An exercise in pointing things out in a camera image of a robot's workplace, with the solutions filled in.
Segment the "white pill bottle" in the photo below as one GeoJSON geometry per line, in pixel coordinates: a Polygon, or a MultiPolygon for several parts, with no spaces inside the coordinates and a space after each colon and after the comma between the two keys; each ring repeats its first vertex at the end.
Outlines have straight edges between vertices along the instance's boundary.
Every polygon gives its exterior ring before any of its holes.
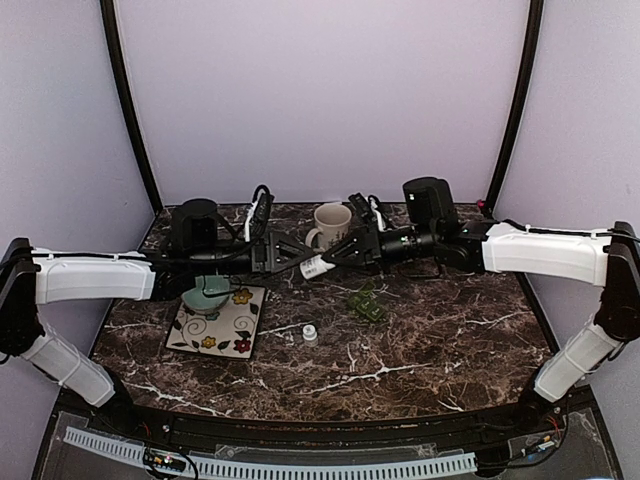
{"type": "Polygon", "coordinates": [[[318,342],[318,332],[314,325],[307,324],[303,326],[302,335],[304,342],[309,346],[315,346],[318,342]]]}
{"type": "Polygon", "coordinates": [[[299,265],[301,275],[305,280],[311,280],[324,275],[335,267],[335,264],[326,262],[320,254],[303,261],[299,265]]]}

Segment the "green weekly pill organizer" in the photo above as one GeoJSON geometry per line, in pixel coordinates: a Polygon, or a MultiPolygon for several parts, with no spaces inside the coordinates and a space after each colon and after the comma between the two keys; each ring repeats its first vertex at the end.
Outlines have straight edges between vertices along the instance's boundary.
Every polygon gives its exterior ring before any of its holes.
{"type": "Polygon", "coordinates": [[[370,323],[378,323],[385,316],[385,309],[374,295],[375,284],[367,282],[347,299],[348,308],[370,323]]]}

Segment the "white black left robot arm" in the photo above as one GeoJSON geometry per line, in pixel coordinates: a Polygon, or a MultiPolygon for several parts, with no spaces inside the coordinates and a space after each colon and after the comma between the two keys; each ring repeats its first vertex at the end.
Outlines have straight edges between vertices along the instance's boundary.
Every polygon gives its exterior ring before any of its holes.
{"type": "Polygon", "coordinates": [[[141,427],[116,376],[38,317],[41,305],[67,300],[166,301],[206,275],[274,274],[310,259],[311,248],[268,227],[271,195],[250,204],[241,231],[217,204],[192,199],[171,213],[167,246],[158,252],[65,253],[11,241],[1,260],[1,352],[21,357],[74,391],[120,436],[141,427]]]}

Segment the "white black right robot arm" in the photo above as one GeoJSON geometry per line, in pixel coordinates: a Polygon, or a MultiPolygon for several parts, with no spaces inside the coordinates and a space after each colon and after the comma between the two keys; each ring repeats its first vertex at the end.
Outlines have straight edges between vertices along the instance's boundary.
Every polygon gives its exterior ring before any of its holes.
{"type": "Polygon", "coordinates": [[[510,413],[521,434],[534,432],[560,400],[605,357],[639,337],[639,240],[626,222],[610,229],[554,230],[512,220],[460,222],[449,184],[422,177],[403,185],[410,223],[391,228],[376,198],[350,201],[364,226],[317,259],[317,269],[384,268],[432,258],[467,273],[517,272],[572,279],[601,288],[599,310],[539,370],[528,396],[510,413]]]}

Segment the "white mug with coral pattern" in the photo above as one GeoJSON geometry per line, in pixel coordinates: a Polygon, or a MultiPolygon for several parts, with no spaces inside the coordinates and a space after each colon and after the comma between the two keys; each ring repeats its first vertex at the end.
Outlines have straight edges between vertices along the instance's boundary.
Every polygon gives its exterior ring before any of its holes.
{"type": "Polygon", "coordinates": [[[340,203],[327,203],[314,211],[314,227],[307,233],[305,245],[324,252],[340,242],[348,233],[351,210],[340,203]]]}

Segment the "square floral plate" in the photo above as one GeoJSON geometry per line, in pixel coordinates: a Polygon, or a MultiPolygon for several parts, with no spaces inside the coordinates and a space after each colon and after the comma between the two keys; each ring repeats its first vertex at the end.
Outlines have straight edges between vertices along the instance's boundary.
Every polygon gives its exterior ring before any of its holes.
{"type": "Polygon", "coordinates": [[[257,285],[232,285],[227,302],[217,311],[196,313],[182,299],[165,347],[172,351],[249,360],[268,290],[257,285]]]}

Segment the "plain celadon green bowl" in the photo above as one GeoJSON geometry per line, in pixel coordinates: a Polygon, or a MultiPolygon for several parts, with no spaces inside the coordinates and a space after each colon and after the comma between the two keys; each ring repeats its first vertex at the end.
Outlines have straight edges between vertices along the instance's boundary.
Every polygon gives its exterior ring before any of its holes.
{"type": "Polygon", "coordinates": [[[181,295],[186,308],[202,314],[219,310],[229,299],[231,283],[223,276],[198,276],[195,286],[181,295]]]}

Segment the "black front table rail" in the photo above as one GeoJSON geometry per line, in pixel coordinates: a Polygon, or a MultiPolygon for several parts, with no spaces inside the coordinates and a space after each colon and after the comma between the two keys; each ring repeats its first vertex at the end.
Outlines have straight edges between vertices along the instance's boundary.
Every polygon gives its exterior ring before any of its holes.
{"type": "Polygon", "coordinates": [[[506,459],[509,441],[529,439],[546,431],[562,431],[572,448],[605,448],[607,432],[591,389],[575,390],[558,413],[540,417],[529,430],[516,427],[516,405],[505,404],[475,411],[371,420],[351,417],[345,408],[320,420],[255,420],[218,416],[212,410],[178,398],[160,400],[155,406],[135,403],[143,425],[133,440],[148,439],[160,445],[210,450],[235,446],[291,447],[307,450],[406,446],[433,443],[438,448],[478,450],[490,461],[506,459]]]}

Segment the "black frame post left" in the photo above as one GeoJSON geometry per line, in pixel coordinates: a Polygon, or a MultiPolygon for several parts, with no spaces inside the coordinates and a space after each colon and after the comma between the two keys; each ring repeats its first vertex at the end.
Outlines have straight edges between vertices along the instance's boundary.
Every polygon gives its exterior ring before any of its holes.
{"type": "Polygon", "coordinates": [[[134,98],[125,65],[124,50],[120,38],[116,15],[116,2],[112,0],[100,0],[99,5],[112,75],[129,142],[147,199],[153,212],[157,214],[164,206],[152,172],[151,162],[144,144],[134,105],[134,98]]]}

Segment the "black frame post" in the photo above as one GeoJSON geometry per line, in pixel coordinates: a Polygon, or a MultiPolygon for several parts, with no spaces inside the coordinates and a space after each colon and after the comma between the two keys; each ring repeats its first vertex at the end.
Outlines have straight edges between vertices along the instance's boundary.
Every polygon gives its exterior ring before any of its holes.
{"type": "Polygon", "coordinates": [[[120,38],[116,15],[116,2],[112,0],[100,0],[99,5],[112,75],[129,142],[147,199],[153,212],[157,214],[164,206],[152,172],[151,162],[144,144],[134,105],[134,98],[125,65],[124,50],[120,38]]]}
{"type": "Polygon", "coordinates": [[[481,208],[483,215],[488,218],[494,214],[515,148],[535,64],[544,4],[543,0],[531,0],[529,2],[523,48],[513,98],[495,168],[481,208]]]}

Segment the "black frame post right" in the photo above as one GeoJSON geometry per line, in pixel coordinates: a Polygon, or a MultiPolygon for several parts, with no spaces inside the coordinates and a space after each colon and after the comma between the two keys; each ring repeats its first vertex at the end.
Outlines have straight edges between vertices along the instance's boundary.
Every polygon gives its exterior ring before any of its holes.
{"type": "Polygon", "coordinates": [[[488,218],[494,214],[515,148],[535,64],[544,4],[543,0],[531,0],[529,2],[523,48],[513,98],[495,168],[481,208],[483,215],[488,218]]]}

